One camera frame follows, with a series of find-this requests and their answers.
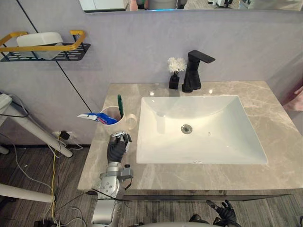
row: pink towel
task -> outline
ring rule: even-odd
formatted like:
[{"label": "pink towel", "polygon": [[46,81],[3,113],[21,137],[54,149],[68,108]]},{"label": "pink towel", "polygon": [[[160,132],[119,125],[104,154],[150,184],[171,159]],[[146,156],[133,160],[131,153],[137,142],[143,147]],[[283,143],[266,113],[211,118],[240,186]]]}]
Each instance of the pink towel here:
[{"label": "pink towel", "polygon": [[293,100],[285,104],[283,107],[285,110],[291,111],[303,111],[303,87],[294,92],[297,95]]}]

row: black robotic glove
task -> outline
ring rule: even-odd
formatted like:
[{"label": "black robotic glove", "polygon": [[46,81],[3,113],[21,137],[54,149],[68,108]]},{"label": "black robotic glove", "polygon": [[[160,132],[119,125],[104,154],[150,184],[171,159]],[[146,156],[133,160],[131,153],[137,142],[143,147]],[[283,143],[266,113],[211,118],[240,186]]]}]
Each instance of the black robotic glove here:
[{"label": "black robotic glove", "polygon": [[107,162],[121,163],[123,154],[127,152],[130,142],[132,142],[130,135],[124,131],[112,134],[107,146]]},{"label": "black robotic glove", "polygon": [[220,218],[216,218],[214,221],[214,225],[217,226],[235,226],[235,227],[240,227],[239,224],[237,224],[237,216],[236,213],[231,205],[231,203],[228,200],[225,200],[225,203],[222,202],[222,207],[218,207],[214,202],[207,200],[207,204],[213,208],[217,213],[220,215]]}]

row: white mug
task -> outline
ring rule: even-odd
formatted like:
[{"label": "white mug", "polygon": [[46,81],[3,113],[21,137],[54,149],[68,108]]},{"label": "white mug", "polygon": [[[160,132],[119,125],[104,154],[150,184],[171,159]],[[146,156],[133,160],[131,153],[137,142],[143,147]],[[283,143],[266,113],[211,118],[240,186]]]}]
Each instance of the white mug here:
[{"label": "white mug", "polygon": [[118,131],[128,131],[132,130],[137,125],[137,117],[134,114],[125,115],[123,112],[123,117],[121,118],[119,107],[118,106],[110,106],[101,111],[101,113],[106,114],[107,116],[118,120],[115,124],[104,124],[103,127],[105,131],[111,135]]}]

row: white flower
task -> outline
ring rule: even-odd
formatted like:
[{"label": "white flower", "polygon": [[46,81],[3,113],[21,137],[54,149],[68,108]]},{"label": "white flower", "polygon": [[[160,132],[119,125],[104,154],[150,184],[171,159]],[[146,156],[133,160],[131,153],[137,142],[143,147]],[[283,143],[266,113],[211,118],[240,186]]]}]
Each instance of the white flower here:
[{"label": "white flower", "polygon": [[185,60],[183,58],[169,58],[167,62],[170,72],[180,72],[186,69]]},{"label": "white flower", "polygon": [[178,58],[177,59],[178,62],[178,71],[184,71],[186,69],[186,63],[184,58]]}]

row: black faucet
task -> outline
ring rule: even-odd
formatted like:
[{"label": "black faucet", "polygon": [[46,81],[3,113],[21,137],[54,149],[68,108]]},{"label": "black faucet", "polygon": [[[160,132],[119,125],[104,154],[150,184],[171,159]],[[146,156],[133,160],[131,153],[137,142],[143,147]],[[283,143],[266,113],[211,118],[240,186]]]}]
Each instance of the black faucet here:
[{"label": "black faucet", "polygon": [[189,52],[184,83],[182,85],[182,91],[193,92],[193,90],[201,89],[201,82],[198,73],[199,63],[200,61],[203,61],[209,64],[214,60],[215,58],[212,58],[211,56],[208,56],[197,50]]}]

